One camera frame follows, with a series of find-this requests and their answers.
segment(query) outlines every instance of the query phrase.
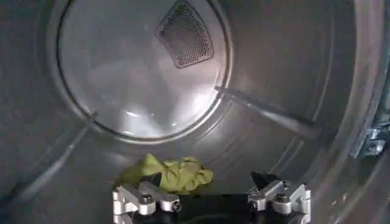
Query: bolt head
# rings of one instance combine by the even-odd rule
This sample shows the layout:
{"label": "bolt head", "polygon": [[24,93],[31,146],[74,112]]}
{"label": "bolt head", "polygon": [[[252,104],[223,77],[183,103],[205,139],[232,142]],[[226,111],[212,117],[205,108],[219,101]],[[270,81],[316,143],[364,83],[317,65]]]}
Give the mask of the bolt head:
{"label": "bolt head", "polygon": [[175,201],[173,204],[172,204],[172,210],[174,212],[179,212],[180,210],[182,210],[182,204],[180,204],[179,201]]}
{"label": "bolt head", "polygon": [[277,193],[274,198],[275,201],[286,203],[288,202],[288,197],[284,193]]}
{"label": "bolt head", "polygon": [[153,198],[150,194],[144,194],[142,195],[143,202],[149,203],[153,201]]}

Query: green towel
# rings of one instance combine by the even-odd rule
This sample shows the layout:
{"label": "green towel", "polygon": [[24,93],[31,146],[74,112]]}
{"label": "green towel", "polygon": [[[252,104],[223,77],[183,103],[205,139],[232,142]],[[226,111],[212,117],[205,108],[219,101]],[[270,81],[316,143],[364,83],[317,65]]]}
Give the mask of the green towel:
{"label": "green towel", "polygon": [[201,184],[211,183],[213,172],[203,169],[201,163],[193,156],[183,157],[180,161],[161,163],[152,154],[147,154],[134,166],[127,168],[116,182],[136,185],[141,177],[162,173],[160,189],[176,194],[188,194]]}

